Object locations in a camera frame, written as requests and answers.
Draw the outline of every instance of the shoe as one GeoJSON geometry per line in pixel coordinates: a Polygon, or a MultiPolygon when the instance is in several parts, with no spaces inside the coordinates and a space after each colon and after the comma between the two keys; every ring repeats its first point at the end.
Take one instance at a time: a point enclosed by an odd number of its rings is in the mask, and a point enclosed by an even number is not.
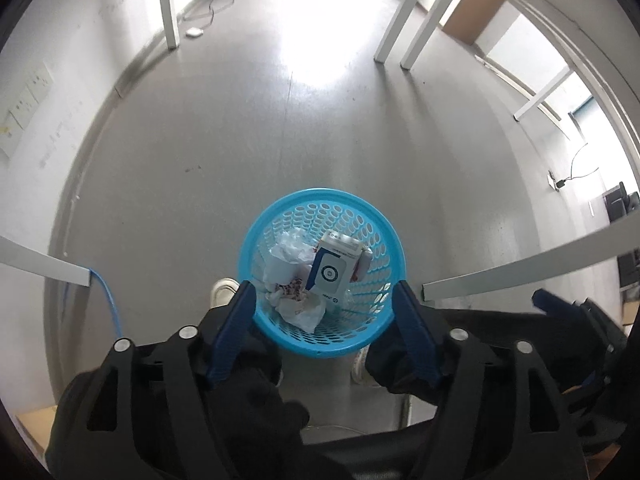
{"type": "Polygon", "coordinates": [[[380,387],[380,385],[364,367],[364,363],[367,360],[368,352],[369,346],[367,345],[356,354],[356,357],[353,360],[353,365],[351,365],[351,379],[354,383],[360,384],[361,386],[380,387]]]}
{"type": "Polygon", "coordinates": [[[233,278],[222,278],[217,280],[211,287],[211,304],[209,308],[216,308],[229,304],[231,298],[238,291],[240,283],[233,278]]]}

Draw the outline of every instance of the round metal bolt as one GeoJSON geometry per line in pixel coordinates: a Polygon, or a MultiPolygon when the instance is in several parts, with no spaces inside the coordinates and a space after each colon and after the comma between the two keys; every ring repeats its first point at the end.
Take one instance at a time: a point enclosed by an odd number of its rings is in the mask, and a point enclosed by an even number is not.
{"type": "Polygon", "coordinates": [[[192,337],[196,337],[198,333],[198,329],[194,326],[183,326],[180,329],[180,332],[178,332],[178,335],[182,338],[182,339],[191,339],[192,337]]]}
{"type": "Polygon", "coordinates": [[[113,349],[116,352],[124,352],[125,350],[128,350],[129,347],[131,346],[131,341],[129,341],[128,339],[118,339],[114,344],[113,344],[113,349]]]}
{"type": "Polygon", "coordinates": [[[452,328],[451,332],[449,332],[449,335],[456,341],[466,341],[469,338],[469,334],[466,332],[466,330],[463,330],[461,328],[452,328]]]}
{"type": "Polygon", "coordinates": [[[531,343],[526,341],[518,341],[516,343],[516,348],[523,354],[530,354],[533,352],[533,346],[531,346],[531,343]]]}

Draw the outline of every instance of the basket rim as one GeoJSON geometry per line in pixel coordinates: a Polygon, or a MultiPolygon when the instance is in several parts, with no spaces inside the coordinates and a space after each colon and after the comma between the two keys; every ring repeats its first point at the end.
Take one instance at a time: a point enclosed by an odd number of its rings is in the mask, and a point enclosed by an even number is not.
{"type": "MultiPolygon", "coordinates": [[[[242,243],[242,248],[240,249],[238,257],[239,281],[251,281],[253,279],[250,270],[251,261],[252,257],[254,256],[254,248],[257,244],[258,238],[262,236],[265,225],[268,222],[271,222],[271,220],[279,215],[282,211],[299,205],[300,202],[303,202],[307,197],[310,202],[327,200],[329,202],[340,202],[345,206],[348,206],[350,204],[352,205],[352,207],[359,209],[364,213],[370,212],[371,216],[378,216],[376,220],[380,220],[380,225],[378,225],[378,227],[381,231],[383,231],[382,234],[385,237],[389,237],[390,241],[393,240],[395,242],[394,245],[396,246],[397,250],[395,259],[397,261],[394,263],[394,267],[397,268],[394,268],[394,274],[396,275],[396,281],[404,280],[406,278],[404,249],[402,248],[400,238],[396,233],[396,230],[391,225],[391,222],[389,222],[389,220],[375,206],[371,205],[369,202],[360,198],[359,196],[339,189],[317,187],[299,190],[283,196],[282,198],[279,198],[270,206],[268,206],[268,208],[265,209],[262,213],[260,213],[257,219],[255,219],[254,223],[247,231],[244,242],[242,243]]],[[[285,333],[283,333],[281,330],[278,330],[277,327],[268,319],[267,314],[265,314],[259,307],[256,307],[254,321],[258,325],[260,330],[262,330],[267,336],[275,340],[278,345],[286,348],[287,350],[290,350],[297,354],[316,358],[331,358],[358,351],[359,349],[377,339],[378,336],[380,336],[380,334],[382,334],[382,332],[386,330],[386,328],[394,319],[394,313],[391,305],[385,307],[380,312],[380,314],[377,319],[377,326],[375,328],[367,329],[363,332],[363,334],[366,333],[365,337],[356,336],[339,343],[332,342],[331,344],[326,345],[326,348],[321,349],[311,349],[311,344],[302,341],[300,342],[300,345],[294,343],[295,339],[291,336],[285,335],[285,333]]]]}

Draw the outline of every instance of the blue plastic basket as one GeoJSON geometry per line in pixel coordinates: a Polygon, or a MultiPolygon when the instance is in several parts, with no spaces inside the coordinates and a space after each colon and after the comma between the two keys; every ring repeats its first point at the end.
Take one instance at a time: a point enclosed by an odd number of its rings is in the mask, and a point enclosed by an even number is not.
{"type": "Polygon", "coordinates": [[[355,195],[335,189],[298,191],[274,202],[251,226],[240,251],[239,279],[260,282],[264,257],[276,236],[293,227],[304,229],[314,242],[327,229],[362,240],[373,251],[373,262],[366,278],[351,284],[353,304],[348,310],[327,312],[315,333],[285,322],[260,292],[256,324],[279,345],[310,357],[336,357],[363,348],[391,323],[391,288],[405,279],[396,231],[380,211],[355,195]]]}

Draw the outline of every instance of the wall outlet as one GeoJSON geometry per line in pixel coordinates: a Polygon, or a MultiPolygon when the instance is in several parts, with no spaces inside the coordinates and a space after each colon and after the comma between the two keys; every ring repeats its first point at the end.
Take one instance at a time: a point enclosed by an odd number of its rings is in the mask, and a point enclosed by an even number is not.
{"type": "Polygon", "coordinates": [[[44,63],[40,65],[29,75],[27,79],[27,88],[31,91],[36,101],[41,103],[49,93],[50,87],[53,83],[53,78],[47,70],[44,63]]]}
{"type": "Polygon", "coordinates": [[[7,114],[6,121],[0,126],[0,148],[11,158],[18,143],[22,138],[23,129],[14,119],[14,116],[7,114]]]}
{"type": "Polygon", "coordinates": [[[38,102],[35,97],[33,97],[27,87],[24,87],[22,92],[20,92],[20,95],[18,95],[18,99],[15,104],[9,111],[14,116],[15,120],[18,121],[18,124],[20,124],[22,129],[26,130],[33,114],[36,112],[37,107],[38,102]]]}

